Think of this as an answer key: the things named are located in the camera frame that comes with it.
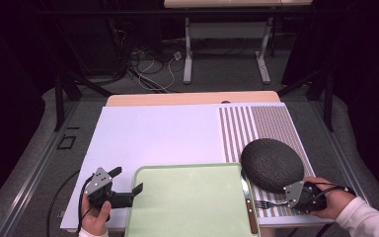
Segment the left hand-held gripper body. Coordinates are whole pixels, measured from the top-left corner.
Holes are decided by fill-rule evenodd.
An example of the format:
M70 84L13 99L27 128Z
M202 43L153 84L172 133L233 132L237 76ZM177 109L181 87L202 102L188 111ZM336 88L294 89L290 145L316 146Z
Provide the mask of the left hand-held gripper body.
M112 208L132 207L133 193L117 193L113 191L113 178L102 167L99 167L93 174L85 188L85 194L92 207L101 208L105 201L109 201Z

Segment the black metal stand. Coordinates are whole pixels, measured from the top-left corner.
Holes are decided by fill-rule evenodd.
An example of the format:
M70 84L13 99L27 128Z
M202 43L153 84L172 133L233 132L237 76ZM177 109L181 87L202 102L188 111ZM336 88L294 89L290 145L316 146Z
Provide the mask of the black metal stand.
M54 80L55 93L55 109L56 109L56 125L54 130L59 131L65 122L64 96L67 96L71 101L78 102L82 99L82 93L79 90L77 83L85 85L87 88L97 92L104 97L110 97L112 92L102 88L101 86L89 81L83 76L74 72L60 72Z
M330 69L320 69L312 72L306 77L286 86L277 92L279 97L283 97L296 88L299 88L306 82L311 82L306 98L309 101L316 101L321 95L324 95L324 115L323 121L329 131L333 131L333 96L334 96L334 75Z

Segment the white metal frame table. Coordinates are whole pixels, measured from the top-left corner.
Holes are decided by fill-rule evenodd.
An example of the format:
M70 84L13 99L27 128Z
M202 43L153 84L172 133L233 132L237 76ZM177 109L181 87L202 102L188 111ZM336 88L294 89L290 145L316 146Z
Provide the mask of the white metal frame table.
M248 10L258 7L265 10L278 10L310 6L313 0L165 0L164 7L173 10L237 10L246 7ZM265 51L275 17L265 17L263 20L197 20L195 17L185 17L186 30L186 62L184 83L191 82L192 48L191 41L205 39L260 39L261 48L255 57L260 70L262 82L267 85L270 78L265 65Z

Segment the wooden handled table knife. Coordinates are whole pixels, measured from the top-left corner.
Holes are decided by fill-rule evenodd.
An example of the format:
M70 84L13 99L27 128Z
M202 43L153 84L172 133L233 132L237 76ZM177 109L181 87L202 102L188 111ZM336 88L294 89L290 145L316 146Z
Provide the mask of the wooden handled table knife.
M243 190L244 197L245 197L245 205L246 205L246 209L247 209L247 213L248 213L251 232L253 234L258 234L259 233L259 227L257 224L256 215L255 215L255 206L252 204L252 201L251 201L248 183L246 182L245 179L241 179L241 184L242 184L242 190Z

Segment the silver metal fork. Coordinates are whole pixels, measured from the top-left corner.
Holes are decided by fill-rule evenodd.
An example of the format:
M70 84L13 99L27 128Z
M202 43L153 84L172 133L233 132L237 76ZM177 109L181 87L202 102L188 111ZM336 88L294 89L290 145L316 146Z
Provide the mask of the silver metal fork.
M255 207L260 209L270 209L277 206L288 206L287 201L273 202L269 200L255 200Z

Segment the striped beige placemat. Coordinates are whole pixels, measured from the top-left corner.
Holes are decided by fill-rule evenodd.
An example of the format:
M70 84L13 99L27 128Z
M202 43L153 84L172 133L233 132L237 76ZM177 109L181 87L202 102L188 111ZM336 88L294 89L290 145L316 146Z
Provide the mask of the striped beige placemat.
M218 118L223 162L239 162L242 150L249 142L259 138L271 138L287 144L297 153L306 176L315 175L284 104L220 107Z

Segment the black textured round plate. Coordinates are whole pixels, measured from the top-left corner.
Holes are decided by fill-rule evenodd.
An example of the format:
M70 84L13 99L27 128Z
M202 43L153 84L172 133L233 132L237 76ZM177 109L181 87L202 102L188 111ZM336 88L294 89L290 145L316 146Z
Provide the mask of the black textured round plate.
M283 194L283 188L302 181L305 168L297 152L271 138L256 139L242 150L240 162L247 178L258 188Z

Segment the person's left hand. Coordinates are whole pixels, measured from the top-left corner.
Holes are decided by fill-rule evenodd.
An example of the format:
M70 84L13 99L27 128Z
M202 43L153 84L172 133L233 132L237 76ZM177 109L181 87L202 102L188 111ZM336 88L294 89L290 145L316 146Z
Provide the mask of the person's left hand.
M91 207L88 197L83 195L81 206L81 228L84 228L94 235L104 234L105 231L108 230L107 219L110 215L111 209L112 205L109 201L105 201L101 209L95 209Z

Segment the light green plastic tray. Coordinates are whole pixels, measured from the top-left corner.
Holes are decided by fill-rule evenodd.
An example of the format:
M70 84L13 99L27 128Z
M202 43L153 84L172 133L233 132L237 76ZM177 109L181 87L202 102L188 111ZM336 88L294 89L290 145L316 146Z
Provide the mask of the light green plastic tray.
M260 237L251 232L237 163L146 166L125 237Z

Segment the person's right hand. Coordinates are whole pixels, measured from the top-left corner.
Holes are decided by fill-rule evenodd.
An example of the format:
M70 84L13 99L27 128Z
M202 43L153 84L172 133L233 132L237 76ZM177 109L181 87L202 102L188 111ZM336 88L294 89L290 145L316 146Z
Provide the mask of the person's right hand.
M323 178L306 177L305 182L315 184L321 191L333 188L334 185ZM312 215L320 218L336 220L346 206L355 199L355 195L346 192L344 189L336 189L325 193L327 207L319 211L311 211Z

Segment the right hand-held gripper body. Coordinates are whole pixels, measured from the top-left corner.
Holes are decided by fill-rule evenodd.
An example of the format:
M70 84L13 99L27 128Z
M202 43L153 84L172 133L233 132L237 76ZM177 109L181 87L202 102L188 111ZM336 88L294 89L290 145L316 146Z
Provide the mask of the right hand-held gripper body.
M323 192L310 182L296 182L283 188L287 205L298 211L319 211L327 207Z

